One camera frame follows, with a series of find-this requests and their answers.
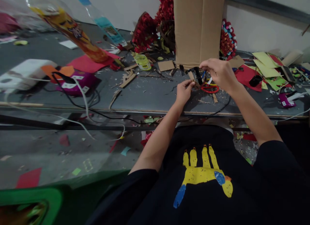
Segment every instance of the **black t-shirt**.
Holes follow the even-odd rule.
[[[179,127],[159,173],[142,169],[128,175],[87,225],[304,221],[309,186],[283,142],[263,143],[251,166],[224,128]]]

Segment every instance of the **black cable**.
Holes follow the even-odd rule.
[[[70,98],[70,96],[67,94],[67,92],[63,89],[63,87],[62,87],[61,84],[59,83],[58,79],[54,76],[54,73],[57,74],[57,75],[59,75],[58,72],[52,72],[52,77],[53,77],[54,80],[57,82],[58,86],[61,88],[61,90],[63,91],[63,93],[67,96],[67,98],[69,99],[69,101],[70,101],[73,105],[75,105],[76,107],[79,107],[79,108],[81,108],[81,109],[86,109],[85,107],[79,106],[79,105],[77,105],[76,103],[74,103],[74,102],[72,101],[72,99]],[[219,113],[219,112],[221,112],[222,110],[224,110],[225,107],[230,103],[230,100],[231,100],[231,97],[229,96],[228,102],[227,102],[220,110],[218,110],[217,112],[208,115],[207,118],[208,118],[208,117],[211,117],[211,116],[214,116],[214,115],[216,115],[217,113]],[[133,121],[133,122],[138,123],[138,124],[148,124],[148,125],[152,125],[153,123],[156,122],[156,121],[154,121],[154,122],[152,122],[152,123],[143,123],[143,122],[140,123],[140,122],[137,122],[136,120],[131,119],[131,118],[111,118],[111,117],[106,116],[106,115],[104,115],[104,114],[102,114],[102,113],[100,113],[100,112],[98,112],[98,111],[96,111],[96,110],[93,110],[93,109],[91,109],[91,108],[88,108],[88,110],[89,110],[89,111],[92,111],[92,112],[94,112],[94,113],[97,113],[97,114],[99,114],[99,115],[101,115],[101,116],[103,116],[103,117],[106,117],[106,118],[108,118],[108,119],[127,119],[127,120]],[[190,119],[188,119],[188,120],[185,120],[185,121],[178,121],[178,122],[186,122],[186,121],[189,121],[189,120],[191,120],[191,119],[193,119],[193,118],[194,118],[194,117],[192,117],[192,118],[190,118]]]

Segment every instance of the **table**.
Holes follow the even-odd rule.
[[[103,34],[101,30],[90,24],[81,24],[83,30],[91,38],[93,42],[102,41]],[[129,40],[131,35],[128,31],[120,30],[120,33],[126,40]],[[70,50],[59,44],[65,41],[66,38],[56,32],[35,34],[32,38],[25,38],[29,42],[26,46],[14,46],[12,43],[2,44],[0,46],[0,55],[2,56],[0,74],[5,73],[14,66],[23,62],[26,59],[48,59],[56,62],[60,66],[64,66],[71,60],[83,55],[79,48]],[[97,44],[101,48],[106,48],[104,44]],[[133,57],[127,51],[122,51],[119,56],[125,56],[122,61],[126,66],[133,63]],[[173,54],[154,53],[152,57],[162,56],[166,59],[174,59]],[[162,80],[154,77],[141,77],[146,72],[141,71],[136,79],[134,79],[126,88],[121,89],[122,92],[115,100],[111,110],[108,109],[114,92],[118,87],[112,88],[115,84],[122,81],[123,71],[112,71],[109,68],[104,68],[100,74],[96,74],[101,82],[97,87],[98,94],[88,96],[88,102],[93,104],[92,108],[102,113],[117,113],[127,115],[165,115],[176,98],[176,85],[186,79],[188,75],[182,76],[178,70],[172,77],[173,81]],[[169,71],[163,73],[170,77]],[[70,104],[69,100],[59,91],[55,91],[56,85],[52,83],[39,82],[33,89],[16,94],[9,97],[10,102],[40,104],[39,106],[29,106],[31,110],[42,112],[69,112],[69,113],[83,113],[83,109],[77,108]],[[270,93],[270,86],[268,90],[263,90],[261,93],[247,88],[250,95],[261,106],[264,112],[273,119],[289,118],[310,107],[310,101],[307,98],[300,99],[296,102],[297,106],[291,109],[284,109],[276,94]],[[303,88],[297,88],[299,92],[304,92]],[[217,112],[229,100],[229,95],[226,92],[219,91],[217,94],[218,103],[213,103],[213,98],[201,90],[192,92],[192,96],[184,107],[185,116],[207,116]],[[0,94],[0,101],[3,101],[4,94]],[[203,104],[197,100],[210,102],[210,104]],[[81,97],[73,98],[73,101],[83,106],[83,99]],[[4,104],[0,104],[0,110],[12,110]],[[222,112],[217,116],[241,117],[240,111],[235,102],[231,100]],[[307,118],[308,114],[296,117],[297,119]]]

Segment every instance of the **yellow printed graphic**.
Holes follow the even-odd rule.
[[[178,208],[179,205],[181,204],[187,184],[197,185],[199,183],[204,183],[211,180],[217,180],[217,182],[222,186],[224,194],[228,198],[231,198],[232,196],[233,185],[231,183],[231,178],[229,176],[225,176],[224,172],[219,168],[211,144],[209,144],[209,154],[211,157],[213,169],[211,168],[210,165],[206,145],[204,145],[201,153],[202,153],[203,167],[197,167],[197,152],[195,148],[190,151],[190,164],[191,164],[190,166],[187,150],[183,155],[183,165],[186,167],[186,171],[184,180],[173,203],[174,208]]]

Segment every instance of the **white power adapter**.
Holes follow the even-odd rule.
[[[41,69],[44,65],[52,65],[53,67],[57,67],[57,64],[50,60],[25,60],[0,76],[0,89],[31,89],[38,83],[35,79],[42,79],[46,76],[45,72]]]

